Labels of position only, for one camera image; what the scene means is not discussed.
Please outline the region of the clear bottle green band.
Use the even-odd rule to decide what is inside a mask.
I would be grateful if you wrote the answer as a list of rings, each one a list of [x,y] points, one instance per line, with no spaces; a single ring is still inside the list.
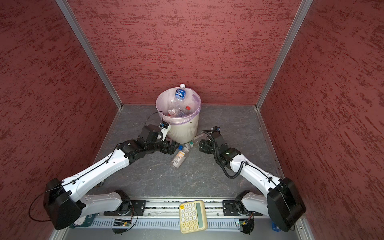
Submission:
[[[185,144],[187,149],[191,149],[193,147],[199,148],[199,142],[206,138],[206,134],[202,133],[200,135],[195,136],[191,141]]]

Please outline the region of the clear bottle orange label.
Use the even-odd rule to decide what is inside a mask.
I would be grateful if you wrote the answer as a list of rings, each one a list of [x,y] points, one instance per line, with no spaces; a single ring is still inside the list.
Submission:
[[[172,167],[178,169],[186,159],[188,153],[189,149],[187,149],[186,147],[184,147],[182,150],[179,150],[177,155],[172,160]]]

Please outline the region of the small bottle blue label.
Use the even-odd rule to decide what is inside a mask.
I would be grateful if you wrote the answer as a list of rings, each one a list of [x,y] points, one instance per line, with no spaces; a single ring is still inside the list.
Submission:
[[[184,117],[183,110],[185,108],[185,98],[186,98],[186,85],[180,84],[177,88],[174,98],[171,100],[171,103],[168,108],[168,114],[171,117]]]

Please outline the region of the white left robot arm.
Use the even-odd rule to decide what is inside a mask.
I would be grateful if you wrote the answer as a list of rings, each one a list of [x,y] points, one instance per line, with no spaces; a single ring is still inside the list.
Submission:
[[[160,152],[172,155],[179,143],[168,140],[171,125],[146,125],[135,140],[118,143],[104,159],[62,181],[54,178],[46,185],[43,207],[56,230],[62,230],[80,218],[101,212],[132,214],[131,199],[122,191],[88,195],[97,184],[146,155]]]

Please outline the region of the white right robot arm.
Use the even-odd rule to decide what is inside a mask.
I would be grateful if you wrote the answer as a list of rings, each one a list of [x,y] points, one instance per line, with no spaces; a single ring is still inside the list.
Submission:
[[[264,171],[239,150],[228,147],[220,131],[203,130],[202,133],[207,138],[199,142],[199,151],[212,154],[227,178],[242,176],[261,192],[256,195],[244,191],[238,195],[238,212],[257,212],[270,217],[280,230],[293,230],[307,210],[295,183],[289,178],[280,179]]]

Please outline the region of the clear bottle red cap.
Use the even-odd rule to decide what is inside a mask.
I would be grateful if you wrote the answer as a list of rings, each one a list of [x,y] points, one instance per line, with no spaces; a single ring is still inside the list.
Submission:
[[[190,114],[192,113],[192,111],[191,111],[191,107],[186,106],[182,112],[183,112],[183,114],[184,114],[184,115],[183,115],[184,117],[190,115]]]

